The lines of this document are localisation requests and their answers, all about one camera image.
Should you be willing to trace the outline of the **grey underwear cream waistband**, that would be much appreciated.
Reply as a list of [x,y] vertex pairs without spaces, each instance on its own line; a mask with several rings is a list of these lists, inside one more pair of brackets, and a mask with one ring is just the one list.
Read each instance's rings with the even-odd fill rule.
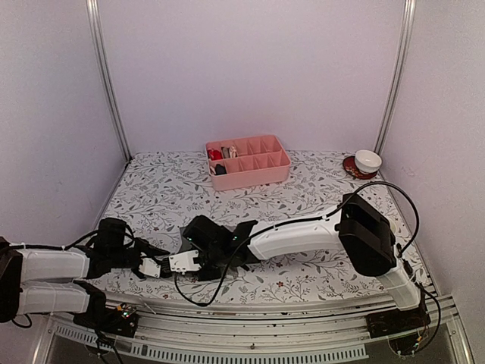
[[226,158],[236,158],[238,156],[237,149],[235,145],[222,146],[221,153],[224,159]]

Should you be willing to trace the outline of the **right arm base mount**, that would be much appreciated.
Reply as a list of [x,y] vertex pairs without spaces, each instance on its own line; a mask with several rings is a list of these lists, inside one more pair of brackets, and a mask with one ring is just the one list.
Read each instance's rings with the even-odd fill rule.
[[431,319],[427,306],[422,302],[410,310],[391,309],[365,316],[366,327],[371,338],[400,334],[405,331],[425,328]]

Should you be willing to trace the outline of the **pink divided organizer box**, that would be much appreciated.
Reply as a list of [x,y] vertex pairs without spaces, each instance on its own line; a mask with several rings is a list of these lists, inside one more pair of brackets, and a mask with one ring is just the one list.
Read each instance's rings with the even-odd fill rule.
[[[221,151],[222,146],[235,145],[238,156],[212,161],[209,149]],[[216,191],[234,190],[257,185],[284,182],[289,177],[291,160],[275,135],[251,136],[232,140],[212,141],[205,144],[208,173]],[[225,175],[214,175],[214,166],[222,164]]]

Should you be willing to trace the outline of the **grey boxer briefs lettered band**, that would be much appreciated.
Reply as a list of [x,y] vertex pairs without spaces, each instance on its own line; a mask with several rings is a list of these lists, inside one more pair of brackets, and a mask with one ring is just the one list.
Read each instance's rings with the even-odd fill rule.
[[183,242],[182,251],[197,250],[198,256],[194,258],[201,268],[223,268],[230,264],[231,268],[257,263],[257,259],[246,245],[236,248],[251,234],[256,220],[239,223],[233,230],[226,226],[210,222],[200,225],[190,224],[180,229]]

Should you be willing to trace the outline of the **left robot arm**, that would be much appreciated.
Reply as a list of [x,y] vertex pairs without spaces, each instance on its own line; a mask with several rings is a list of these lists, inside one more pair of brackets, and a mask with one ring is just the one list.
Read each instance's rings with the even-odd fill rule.
[[115,269],[129,269],[138,278],[166,278],[169,252],[137,237],[118,218],[104,218],[98,227],[68,246],[14,245],[1,241],[1,321],[19,315],[67,312],[78,325],[113,328],[130,314],[110,309],[106,295],[90,284]]

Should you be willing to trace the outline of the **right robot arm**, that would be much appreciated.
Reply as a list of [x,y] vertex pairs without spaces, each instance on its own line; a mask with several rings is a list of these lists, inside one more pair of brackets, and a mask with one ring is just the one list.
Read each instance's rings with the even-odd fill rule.
[[401,257],[390,222],[357,194],[343,196],[335,209],[270,224],[243,221],[233,230],[198,215],[182,233],[192,249],[171,270],[196,272],[202,280],[221,278],[239,267],[277,256],[340,247],[362,276],[376,278],[393,298],[392,324],[407,331],[421,318],[421,293]]

